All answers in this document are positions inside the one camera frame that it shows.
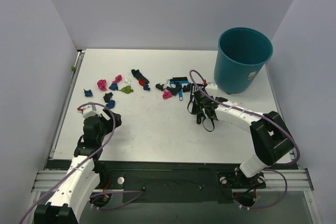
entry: pink toy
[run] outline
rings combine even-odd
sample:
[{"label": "pink toy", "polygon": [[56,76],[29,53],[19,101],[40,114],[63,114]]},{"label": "pink toy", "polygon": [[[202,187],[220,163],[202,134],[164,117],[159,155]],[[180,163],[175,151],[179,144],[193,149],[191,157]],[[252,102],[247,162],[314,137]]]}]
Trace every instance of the pink toy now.
[{"label": "pink toy", "polygon": [[164,93],[163,93],[163,95],[162,95],[162,97],[163,97],[163,99],[164,100],[166,100],[166,99],[168,99],[168,98],[170,98],[170,97],[172,97],[173,95],[171,94],[171,92],[169,92],[169,91],[165,91]]},{"label": "pink toy", "polygon": [[99,80],[99,81],[97,82],[97,85],[98,85],[98,88],[99,88],[101,91],[106,91],[106,90],[107,90],[106,87],[105,87],[105,85],[106,85],[106,80]]},{"label": "pink toy", "polygon": [[116,79],[115,79],[114,81],[112,81],[112,83],[118,83],[119,81],[121,81],[121,74],[118,75],[118,76],[116,77]]}]

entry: teal trash can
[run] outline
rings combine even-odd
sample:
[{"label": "teal trash can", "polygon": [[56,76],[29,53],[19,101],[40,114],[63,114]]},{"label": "teal trash can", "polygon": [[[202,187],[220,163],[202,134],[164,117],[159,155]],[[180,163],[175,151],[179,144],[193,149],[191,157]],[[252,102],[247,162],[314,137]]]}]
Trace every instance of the teal trash can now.
[{"label": "teal trash can", "polygon": [[241,93],[271,58],[273,46],[262,33],[245,27],[232,28],[219,37],[214,77],[227,94]]}]

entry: small toy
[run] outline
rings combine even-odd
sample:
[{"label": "small toy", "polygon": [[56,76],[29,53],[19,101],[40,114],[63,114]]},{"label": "small toy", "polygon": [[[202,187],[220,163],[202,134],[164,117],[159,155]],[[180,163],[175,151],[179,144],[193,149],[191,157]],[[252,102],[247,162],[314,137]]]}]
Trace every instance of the small toy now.
[{"label": "small toy", "polygon": [[106,107],[108,107],[109,109],[113,109],[115,105],[116,105],[116,101],[111,100],[106,104]]},{"label": "small toy", "polygon": [[155,87],[161,91],[163,91],[163,86],[164,84],[159,84],[159,83],[155,85]]},{"label": "small toy", "polygon": [[143,80],[143,81],[145,82],[145,84],[149,84],[149,80],[148,80],[145,76],[143,76],[142,73],[140,73],[140,70],[139,70],[139,69],[138,69],[138,70],[134,70],[134,69],[132,69],[131,72],[132,72],[132,75],[133,75],[138,81]]},{"label": "small toy", "polygon": [[167,90],[168,90],[169,92],[171,92],[171,94],[172,94],[173,96],[177,95],[177,94],[182,90],[182,86],[181,86],[180,83],[175,82],[174,84],[175,84],[175,88],[167,87]]},{"label": "small toy", "polygon": [[164,100],[167,100],[168,98],[173,97],[173,95],[171,94],[171,92],[165,91],[163,93],[162,97],[163,97]]},{"label": "small toy", "polygon": [[103,97],[103,98],[104,98],[104,101],[105,101],[105,102],[110,102],[112,96],[113,96],[112,92],[110,92],[110,93],[106,93],[106,94],[104,95],[104,97]]},{"label": "small toy", "polygon": [[121,77],[121,74],[120,74],[116,77],[116,79],[114,81],[112,81],[112,83],[118,83],[119,81],[121,81],[121,78],[122,77]]},{"label": "small toy", "polygon": [[176,85],[176,83],[179,83],[180,86],[181,86],[181,89],[179,90],[179,93],[178,93],[179,94],[178,95],[179,96],[178,99],[180,101],[183,101],[182,84],[189,84],[188,78],[187,77],[174,77],[174,78],[170,79],[170,85],[172,85],[172,84]]},{"label": "small toy", "polygon": [[130,86],[132,84],[131,80],[128,78],[125,78],[125,83]]},{"label": "small toy", "polygon": [[118,84],[116,84],[116,83],[112,83],[111,86],[109,86],[109,89],[110,89],[110,90],[113,90],[113,91],[114,91],[114,90],[118,90]]},{"label": "small toy", "polygon": [[183,93],[190,92],[190,89],[191,89],[191,83],[188,83],[186,86],[182,88],[182,92]]},{"label": "small toy", "polygon": [[93,96],[91,89],[84,90],[84,94],[85,94],[86,97],[92,97]]},{"label": "small toy", "polygon": [[97,82],[97,85],[98,85],[98,88],[101,90],[101,91],[106,91],[106,80],[99,80]]},{"label": "small toy", "polygon": [[145,85],[143,86],[143,90],[151,91],[151,88],[148,86],[148,84],[145,84]]},{"label": "small toy", "polygon": [[133,92],[134,90],[131,88],[131,86],[126,86],[126,87],[123,87],[120,91],[125,93],[125,94],[129,94],[129,93]]}]

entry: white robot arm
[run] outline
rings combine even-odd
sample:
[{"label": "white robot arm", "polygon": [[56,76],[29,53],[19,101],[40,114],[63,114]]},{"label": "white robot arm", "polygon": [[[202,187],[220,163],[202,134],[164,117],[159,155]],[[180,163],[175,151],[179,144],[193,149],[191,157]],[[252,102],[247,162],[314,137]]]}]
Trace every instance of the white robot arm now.
[{"label": "white robot arm", "polygon": [[203,88],[203,91],[226,106],[218,105],[205,97],[198,90],[192,90],[194,90],[194,92],[192,91],[191,94],[191,101],[193,101],[191,113],[197,115],[197,124],[200,124],[206,119],[210,119],[213,126],[215,120],[225,121],[252,135],[255,153],[239,166],[239,172],[242,173],[245,178],[249,179],[257,176],[265,167],[273,165],[293,149],[290,139],[266,120],[257,116],[259,114],[268,117],[289,133],[284,121],[277,112],[272,111],[267,114],[262,114],[260,112],[246,110],[225,98],[216,97],[217,85],[214,83],[208,83],[207,86]]},{"label": "white robot arm", "polygon": [[[85,106],[83,136],[80,137],[68,169],[71,174],[56,190],[45,205],[38,205],[34,213],[35,224],[78,223],[86,203],[95,188],[104,188],[108,183],[107,172],[99,162],[101,152],[77,168],[88,156],[101,147],[106,134],[113,128],[113,120],[108,111],[99,113],[95,105]],[[121,125],[121,116],[114,113],[115,126]]]}]

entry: tabletop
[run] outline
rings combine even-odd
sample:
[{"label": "tabletop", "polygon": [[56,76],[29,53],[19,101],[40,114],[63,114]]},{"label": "tabletop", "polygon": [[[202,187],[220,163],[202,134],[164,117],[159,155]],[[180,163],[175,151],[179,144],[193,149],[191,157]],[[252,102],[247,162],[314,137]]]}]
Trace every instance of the tabletop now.
[{"label": "tabletop", "polygon": [[[75,87],[59,134],[54,159],[72,159],[79,136],[83,134],[83,117],[77,107],[87,102],[105,104],[103,96],[112,92],[113,112],[121,114],[122,125],[116,129],[100,157],[102,161],[179,162],[179,163],[242,163],[253,153],[251,135],[227,122],[215,122],[214,132],[196,124],[196,116],[187,111],[189,94],[164,100],[157,83],[172,77],[188,77],[189,71],[199,71],[207,81],[213,80],[216,51],[87,49],[78,72]],[[143,90],[131,73],[139,69],[150,81],[151,91]],[[134,92],[101,91],[97,82],[107,81],[107,88],[117,75],[132,81]],[[85,97],[84,89],[93,92]],[[277,111],[273,93],[263,67],[250,87],[243,93],[225,97],[246,109]],[[287,163],[287,154],[279,163]]]}]

